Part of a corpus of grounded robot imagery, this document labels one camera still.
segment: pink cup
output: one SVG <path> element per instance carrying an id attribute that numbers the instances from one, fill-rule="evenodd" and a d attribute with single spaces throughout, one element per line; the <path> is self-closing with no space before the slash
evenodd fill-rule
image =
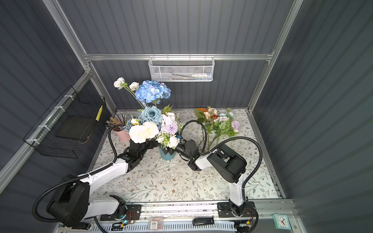
<path id="1" fill-rule="evenodd" d="M 131 139 L 129 136 L 127 130 L 122 130 L 122 131 L 114 131 L 114 133 L 119 137 L 120 141 L 128 141 Z"/>

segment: clock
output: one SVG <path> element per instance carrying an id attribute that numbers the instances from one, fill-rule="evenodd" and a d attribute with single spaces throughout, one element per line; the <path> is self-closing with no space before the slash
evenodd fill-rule
<path id="1" fill-rule="evenodd" d="M 284 214 L 274 214 L 273 221 L 276 229 L 291 230 L 289 218 Z"/>

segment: barcode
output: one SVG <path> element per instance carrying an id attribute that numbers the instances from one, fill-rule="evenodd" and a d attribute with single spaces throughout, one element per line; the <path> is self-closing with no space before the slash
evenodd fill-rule
<path id="1" fill-rule="evenodd" d="M 150 222 L 150 229 L 155 230 L 158 228 L 158 221 L 152 221 Z"/>

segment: clock face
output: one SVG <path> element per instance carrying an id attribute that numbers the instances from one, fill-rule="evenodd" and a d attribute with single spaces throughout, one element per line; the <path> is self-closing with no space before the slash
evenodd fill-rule
<path id="1" fill-rule="evenodd" d="M 277 215 L 276 216 L 276 221 L 277 221 L 277 224 L 278 224 L 279 227 L 289 228 L 289 223 L 288 223 L 288 219 L 286 218 L 286 216 Z"/>

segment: table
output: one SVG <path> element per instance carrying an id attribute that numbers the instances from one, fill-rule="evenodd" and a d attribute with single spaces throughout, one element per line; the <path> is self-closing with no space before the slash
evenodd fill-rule
<path id="1" fill-rule="evenodd" d="M 233 109 L 235 120 L 240 122 L 237 136 L 247 136 L 255 139 L 245 109 Z M 177 110 L 179 123 L 196 119 L 194 110 Z M 139 112 L 119 112 L 137 116 Z M 201 126 L 189 124 L 183 131 L 183 138 L 193 139 L 197 144 L 203 138 Z M 129 142 L 122 142 L 112 132 L 112 140 L 117 153 L 120 154 L 129 146 Z M 235 140 L 227 145 L 242 155 L 246 161 L 246 175 L 254 169 L 259 154 L 256 146 L 246 140 Z M 96 160 L 94 169 L 113 160 L 113 151 L 106 138 L 101 152 Z M 248 181 L 245 193 L 249 199 L 278 198 L 270 174 L 264 160 L 257 173 Z M 228 183 L 213 168 L 203 171 L 192 171 L 187 162 L 180 159 L 178 154 L 171 161 L 160 157 L 159 149 L 148 150 L 140 164 L 132 171 L 113 179 L 99 187 L 91 197 L 106 197 L 118 195 L 127 202 L 161 202 L 161 201 L 207 201 L 229 199 Z"/>

